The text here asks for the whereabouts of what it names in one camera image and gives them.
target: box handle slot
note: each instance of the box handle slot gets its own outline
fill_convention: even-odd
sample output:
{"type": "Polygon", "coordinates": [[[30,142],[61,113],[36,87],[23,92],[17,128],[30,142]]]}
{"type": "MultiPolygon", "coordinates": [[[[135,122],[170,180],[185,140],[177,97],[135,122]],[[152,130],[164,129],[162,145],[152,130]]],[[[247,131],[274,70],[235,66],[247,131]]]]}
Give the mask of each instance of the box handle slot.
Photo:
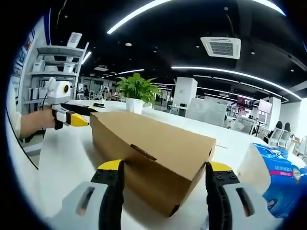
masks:
{"type": "Polygon", "coordinates": [[[149,153],[147,153],[146,151],[140,149],[139,147],[137,147],[136,145],[130,145],[131,148],[137,150],[140,154],[142,154],[144,157],[147,157],[148,159],[152,160],[152,161],[156,161],[157,158],[153,157],[152,155],[150,155],[149,153]]]}

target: tissue package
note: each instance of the tissue package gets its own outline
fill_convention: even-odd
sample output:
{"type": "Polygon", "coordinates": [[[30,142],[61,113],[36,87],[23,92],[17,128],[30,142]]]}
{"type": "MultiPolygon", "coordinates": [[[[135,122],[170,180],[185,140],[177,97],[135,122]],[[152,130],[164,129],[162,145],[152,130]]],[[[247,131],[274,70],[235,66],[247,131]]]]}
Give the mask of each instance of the tissue package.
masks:
{"type": "Polygon", "coordinates": [[[237,175],[240,182],[262,194],[268,210],[277,218],[286,218],[307,193],[306,165],[284,149],[252,143],[237,175]]]}

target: shelf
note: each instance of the shelf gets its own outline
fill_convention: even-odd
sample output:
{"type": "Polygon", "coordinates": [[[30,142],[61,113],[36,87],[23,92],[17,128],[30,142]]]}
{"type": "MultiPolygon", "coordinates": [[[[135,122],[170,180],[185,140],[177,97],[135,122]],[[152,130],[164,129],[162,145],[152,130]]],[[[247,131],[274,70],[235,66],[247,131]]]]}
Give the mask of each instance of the shelf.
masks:
{"type": "Polygon", "coordinates": [[[66,56],[72,58],[80,58],[84,53],[83,49],[67,46],[42,46],[38,47],[37,51],[39,55],[66,56]]]}
{"type": "Polygon", "coordinates": [[[36,100],[27,100],[24,101],[23,104],[35,104],[35,103],[42,103],[44,99],[36,99],[36,100]]]}
{"type": "Polygon", "coordinates": [[[69,61],[45,61],[46,66],[64,66],[65,63],[75,64],[75,67],[78,67],[78,62],[69,62],[69,61]]]}
{"type": "Polygon", "coordinates": [[[78,74],[77,73],[65,73],[65,72],[31,72],[30,75],[34,76],[34,77],[39,77],[39,76],[50,76],[50,77],[56,77],[56,76],[60,76],[60,77],[76,77],[78,74]]]}

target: white plant pot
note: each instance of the white plant pot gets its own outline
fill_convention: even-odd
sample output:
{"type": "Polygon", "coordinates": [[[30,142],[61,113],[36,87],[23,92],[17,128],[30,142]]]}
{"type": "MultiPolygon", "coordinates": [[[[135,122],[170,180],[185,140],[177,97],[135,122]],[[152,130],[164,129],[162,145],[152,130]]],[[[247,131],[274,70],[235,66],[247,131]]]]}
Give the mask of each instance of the white plant pot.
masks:
{"type": "Polygon", "coordinates": [[[143,109],[144,101],[140,99],[127,98],[126,110],[128,112],[134,112],[136,114],[141,114],[143,109]]]}

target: brown cardboard box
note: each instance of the brown cardboard box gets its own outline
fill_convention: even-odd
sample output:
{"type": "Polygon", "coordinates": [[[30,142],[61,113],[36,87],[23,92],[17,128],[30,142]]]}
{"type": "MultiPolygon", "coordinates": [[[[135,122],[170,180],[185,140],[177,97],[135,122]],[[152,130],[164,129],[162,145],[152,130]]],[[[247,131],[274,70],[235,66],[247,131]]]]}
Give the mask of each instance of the brown cardboard box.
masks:
{"type": "Polygon", "coordinates": [[[94,145],[105,159],[127,162],[126,185],[166,216],[192,192],[216,143],[129,112],[92,113],[90,125],[94,145]]]}

